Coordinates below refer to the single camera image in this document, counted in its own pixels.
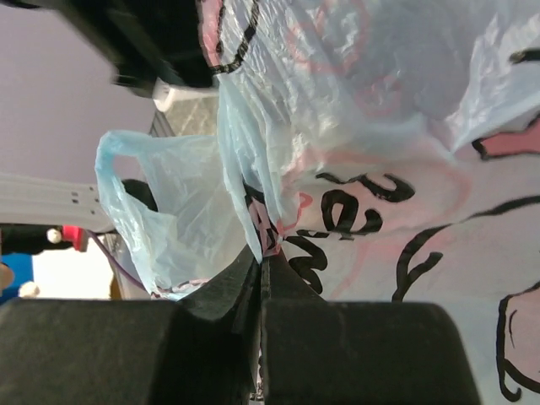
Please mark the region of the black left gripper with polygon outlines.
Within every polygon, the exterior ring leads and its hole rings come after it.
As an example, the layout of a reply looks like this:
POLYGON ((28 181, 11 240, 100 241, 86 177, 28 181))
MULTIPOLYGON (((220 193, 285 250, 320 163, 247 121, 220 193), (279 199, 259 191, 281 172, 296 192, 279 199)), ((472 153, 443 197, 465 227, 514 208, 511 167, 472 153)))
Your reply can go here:
POLYGON ((59 14, 116 70, 113 83, 150 98, 160 80, 217 88, 201 35, 201 3, 170 0, 2 1, 10 8, 59 14))

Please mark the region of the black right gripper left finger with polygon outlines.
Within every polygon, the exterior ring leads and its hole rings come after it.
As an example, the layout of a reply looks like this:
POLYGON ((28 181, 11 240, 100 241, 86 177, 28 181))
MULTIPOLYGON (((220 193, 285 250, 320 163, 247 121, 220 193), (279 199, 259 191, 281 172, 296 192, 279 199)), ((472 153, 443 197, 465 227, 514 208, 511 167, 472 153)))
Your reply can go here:
POLYGON ((246 404, 255 389, 260 268, 249 249, 177 302, 11 300, 4 404, 246 404))

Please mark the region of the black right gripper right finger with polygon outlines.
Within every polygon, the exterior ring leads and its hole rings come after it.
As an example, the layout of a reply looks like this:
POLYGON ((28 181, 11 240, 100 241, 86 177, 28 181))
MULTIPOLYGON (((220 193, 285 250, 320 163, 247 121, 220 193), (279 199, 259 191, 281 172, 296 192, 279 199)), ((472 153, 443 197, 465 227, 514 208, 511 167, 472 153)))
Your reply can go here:
POLYGON ((268 404, 478 404, 456 325, 438 305, 322 299, 284 256, 262 262, 268 404))

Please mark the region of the blue printed plastic bag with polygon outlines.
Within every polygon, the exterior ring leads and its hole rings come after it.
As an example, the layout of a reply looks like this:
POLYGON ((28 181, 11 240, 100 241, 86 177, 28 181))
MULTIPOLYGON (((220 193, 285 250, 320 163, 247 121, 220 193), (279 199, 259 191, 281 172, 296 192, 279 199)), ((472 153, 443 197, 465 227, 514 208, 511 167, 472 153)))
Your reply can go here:
POLYGON ((102 206, 180 300, 243 247, 334 300, 429 301, 486 404, 539 401, 536 1, 207 1, 215 136, 114 131, 102 206))

